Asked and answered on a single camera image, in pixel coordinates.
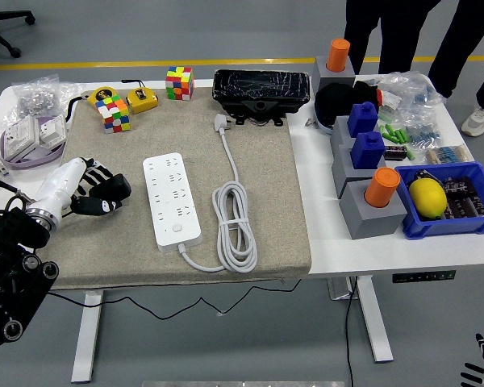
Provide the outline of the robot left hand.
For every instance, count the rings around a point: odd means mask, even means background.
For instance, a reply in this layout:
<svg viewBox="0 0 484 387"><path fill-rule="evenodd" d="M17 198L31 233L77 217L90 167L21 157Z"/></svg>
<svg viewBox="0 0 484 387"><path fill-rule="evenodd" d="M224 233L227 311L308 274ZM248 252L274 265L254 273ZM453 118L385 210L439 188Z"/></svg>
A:
<svg viewBox="0 0 484 387"><path fill-rule="evenodd" d="M49 231L55 231L69 208L75 214L102 216L122 206L131 186L121 173L112 174L93 158L74 158L45 179L26 212Z"/></svg>

